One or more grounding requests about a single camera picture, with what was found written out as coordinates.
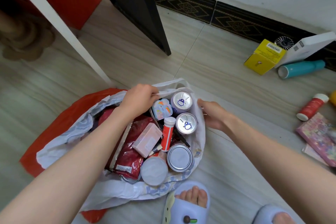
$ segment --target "left hand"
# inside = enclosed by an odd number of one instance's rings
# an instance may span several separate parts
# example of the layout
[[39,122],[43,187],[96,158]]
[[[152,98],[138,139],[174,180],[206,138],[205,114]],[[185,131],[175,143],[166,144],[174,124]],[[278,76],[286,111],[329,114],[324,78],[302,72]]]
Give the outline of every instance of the left hand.
[[156,93],[159,93],[156,87],[148,84],[138,84],[126,93],[120,108],[124,109],[134,119],[148,111],[153,103],[160,99],[160,96],[153,95]]

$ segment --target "foot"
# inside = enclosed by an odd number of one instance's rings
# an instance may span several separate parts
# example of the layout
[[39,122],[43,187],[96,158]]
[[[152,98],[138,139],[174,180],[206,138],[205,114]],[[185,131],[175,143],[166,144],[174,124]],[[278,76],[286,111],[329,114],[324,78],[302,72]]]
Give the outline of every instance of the foot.
[[175,195],[175,198],[188,201],[192,204],[199,205],[206,208],[208,202],[207,192],[203,189],[199,189],[197,186],[194,186],[192,189],[182,191],[181,194]]
[[296,224],[295,221],[289,216],[288,213],[277,213],[273,220],[273,224]]

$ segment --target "teal water bottle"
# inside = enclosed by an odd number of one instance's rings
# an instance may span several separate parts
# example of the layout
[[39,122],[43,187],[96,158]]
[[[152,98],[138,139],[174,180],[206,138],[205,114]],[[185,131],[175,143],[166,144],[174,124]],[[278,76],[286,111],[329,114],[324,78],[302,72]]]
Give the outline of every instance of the teal water bottle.
[[282,79],[287,79],[321,70],[325,65],[326,63],[323,60],[301,61],[279,67],[278,75]]

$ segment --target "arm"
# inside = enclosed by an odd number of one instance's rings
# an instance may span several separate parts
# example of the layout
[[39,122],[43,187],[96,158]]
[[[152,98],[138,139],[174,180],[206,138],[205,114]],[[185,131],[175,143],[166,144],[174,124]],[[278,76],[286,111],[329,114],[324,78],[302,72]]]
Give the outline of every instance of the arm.
[[126,125],[157,100],[156,87],[137,85],[113,113],[71,151],[35,178],[0,213],[0,223],[71,223]]
[[336,223],[336,176],[251,128],[216,102],[198,100],[205,124],[226,133],[306,223]]

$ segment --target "white plastic bag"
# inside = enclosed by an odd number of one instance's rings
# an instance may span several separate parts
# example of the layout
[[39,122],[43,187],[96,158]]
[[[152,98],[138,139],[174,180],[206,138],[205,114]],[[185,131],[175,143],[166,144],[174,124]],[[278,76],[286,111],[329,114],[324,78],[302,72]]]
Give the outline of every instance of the white plastic bag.
[[[185,90],[191,93],[194,103],[189,112],[198,121],[195,133],[185,136],[194,156],[191,168],[183,173],[171,171],[166,181],[159,187],[151,187],[144,182],[137,182],[136,184],[125,183],[119,179],[118,175],[110,174],[109,171],[103,171],[80,211],[105,209],[125,204],[130,200],[146,200],[164,196],[177,188],[180,184],[179,181],[188,178],[198,166],[202,159],[205,145],[205,123],[202,110],[197,106],[197,98],[195,98],[193,91],[190,89],[189,83],[180,78],[155,84],[154,86],[159,89],[160,97],[167,99],[170,99],[178,90]],[[126,91],[121,91],[102,99],[87,110],[68,131],[50,141],[36,154],[36,160],[41,167],[44,169],[48,168],[57,159],[71,150],[80,141],[80,138],[92,128],[93,116],[105,107],[121,102],[125,94]]]

